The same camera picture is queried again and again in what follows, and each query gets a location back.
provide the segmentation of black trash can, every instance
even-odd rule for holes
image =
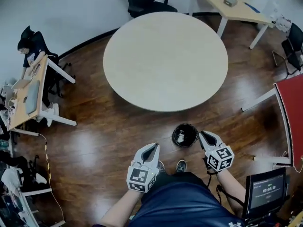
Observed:
[[[188,148],[195,143],[198,135],[198,131],[193,125],[183,123],[174,130],[172,140],[177,146]]]

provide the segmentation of red board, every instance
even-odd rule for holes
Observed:
[[[303,74],[277,82],[276,87],[288,120],[293,164],[300,171],[303,164]]]

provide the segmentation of round table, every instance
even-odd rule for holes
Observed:
[[[216,32],[181,13],[133,19],[109,40],[105,76],[116,93],[138,107],[174,112],[197,106],[225,80],[228,57]]]

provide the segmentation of screen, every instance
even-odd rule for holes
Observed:
[[[250,208],[257,208],[275,201],[283,196],[284,176],[279,175],[253,183]]]

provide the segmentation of monitor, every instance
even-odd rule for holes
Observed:
[[[285,167],[246,178],[243,218],[261,218],[278,212],[286,197]]]

